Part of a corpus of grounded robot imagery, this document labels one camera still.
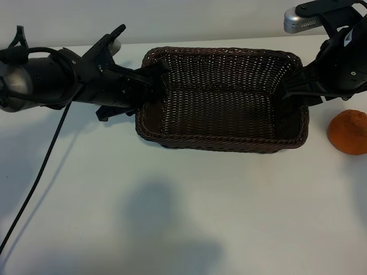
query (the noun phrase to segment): black cable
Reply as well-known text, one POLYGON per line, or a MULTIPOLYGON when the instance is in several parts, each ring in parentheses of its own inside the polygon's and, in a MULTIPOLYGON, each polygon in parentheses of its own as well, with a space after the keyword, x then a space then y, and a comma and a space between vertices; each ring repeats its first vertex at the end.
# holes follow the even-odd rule
POLYGON ((53 135, 53 138, 52 138, 52 141, 51 141, 51 143, 50 143, 50 146, 48 147, 48 150, 47 150, 47 153, 46 153, 45 159, 44 159, 44 161, 42 162, 42 166, 41 166, 41 168, 40 168, 40 170, 39 170, 39 172, 38 172, 38 175, 37 175, 37 177, 36 177, 36 180, 34 181, 34 184, 33 184, 32 188, 30 189, 30 191, 29 191, 29 193, 28 193, 28 196, 27 196, 27 198, 25 199, 25 201, 24 201, 24 203, 23 203, 23 205, 22 205, 22 207, 21 207, 20 211, 18 212, 18 215, 16 216, 15 220, 14 220, 14 221, 13 221, 13 223, 11 224, 11 227, 10 227, 9 231, 7 232, 7 234, 6 234, 5 238, 4 238, 4 240, 3 240, 3 241, 2 241, 2 243, 1 243, 1 246, 0 246, 0 255, 1 255, 1 253, 2 253, 2 251, 3 251, 3 249, 4 249, 4 247, 5 247, 5 245, 6 245, 6 243, 7 243, 7 241, 8 241, 8 239, 9 239, 9 237, 10 237, 11 233, 13 232, 13 230, 14 230, 15 226, 17 225, 17 222, 19 221, 19 219, 20 219, 21 215, 23 214, 23 211, 25 210, 25 207, 27 206, 28 202, 30 201, 30 199, 31 199, 31 197, 32 197, 32 195, 33 195, 33 193, 34 193, 34 191, 35 191, 35 189, 36 189, 36 187, 37 187, 37 185, 38 185, 38 183, 39 183, 39 181, 40 181, 41 177, 42 177, 42 174, 43 174, 44 169, 45 169, 45 167, 46 167, 47 161, 48 161, 48 159, 49 159, 49 157, 50 157, 50 155, 51 155, 51 152, 52 152, 53 146, 55 145, 55 142, 56 142, 56 139, 57 139, 57 137, 58 137, 58 134, 60 133, 61 127, 63 126, 63 124, 64 124, 64 120, 65 120, 65 118, 66 118, 66 116, 67 116, 67 114, 68 114, 68 111, 69 111, 70 105, 71 105, 71 102, 70 102, 70 103, 65 107, 64 113, 63 113, 63 115, 62 115, 62 117, 61 117, 61 119, 60 119, 60 122, 58 123, 58 126, 57 126, 57 128, 56 128, 55 134, 53 135))

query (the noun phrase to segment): wicker basket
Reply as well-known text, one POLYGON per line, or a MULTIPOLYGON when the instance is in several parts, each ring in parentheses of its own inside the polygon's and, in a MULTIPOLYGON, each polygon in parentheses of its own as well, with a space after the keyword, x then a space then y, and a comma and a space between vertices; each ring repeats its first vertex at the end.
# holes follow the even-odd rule
POLYGON ((307 138, 309 111, 276 88, 300 68, 292 53, 232 48, 156 48, 143 66, 164 58, 167 98, 146 103, 136 131, 169 148, 274 153, 307 138))

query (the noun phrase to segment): white wall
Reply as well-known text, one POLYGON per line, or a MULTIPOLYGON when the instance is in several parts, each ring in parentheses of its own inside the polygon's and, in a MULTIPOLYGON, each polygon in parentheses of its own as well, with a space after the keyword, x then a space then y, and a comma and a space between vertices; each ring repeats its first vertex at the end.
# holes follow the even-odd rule
MULTIPOLYGON (((94 43, 124 23, 122 43, 285 36, 284 12, 307 0, 1 0, 0 46, 24 25, 30 46, 94 43)), ((324 33, 323 28, 303 34, 324 33)))

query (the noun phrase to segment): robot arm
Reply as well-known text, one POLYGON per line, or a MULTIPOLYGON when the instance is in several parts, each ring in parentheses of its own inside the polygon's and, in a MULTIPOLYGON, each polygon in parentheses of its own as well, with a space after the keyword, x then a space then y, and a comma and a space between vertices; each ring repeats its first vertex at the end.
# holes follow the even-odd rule
POLYGON ((364 1, 317 0, 286 11, 286 32, 323 25, 329 39, 315 61, 283 81, 284 97, 297 96, 303 105, 311 106, 322 103, 321 96, 348 100, 367 90, 367 16, 352 8, 354 3, 367 8, 364 1))
POLYGON ((97 116, 107 121, 120 113, 132 115, 144 102, 164 96, 161 75, 169 70, 167 63, 137 70, 115 64, 112 55, 125 28, 121 25, 106 34, 80 57, 68 49, 29 49, 23 28, 18 27, 9 48, 0 51, 0 108, 7 112, 36 106, 61 109, 79 101, 102 105, 97 116), (50 56, 28 58, 34 52, 50 56))

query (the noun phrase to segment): white table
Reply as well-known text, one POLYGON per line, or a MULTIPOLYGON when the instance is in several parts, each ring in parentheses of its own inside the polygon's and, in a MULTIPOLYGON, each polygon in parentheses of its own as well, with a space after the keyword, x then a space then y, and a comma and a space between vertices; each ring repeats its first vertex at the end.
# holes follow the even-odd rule
MULTIPOLYGON (((306 65, 324 39, 123 45, 115 60, 138 68, 148 50, 172 45, 286 50, 306 65)), ((306 144, 272 155, 164 149, 136 134, 133 117, 101 123, 97 109, 72 104, 0 274, 367 273, 367 156, 326 137, 339 112, 367 111, 367 93, 311 107, 306 144)), ((61 113, 0 113, 1 238, 61 113)))

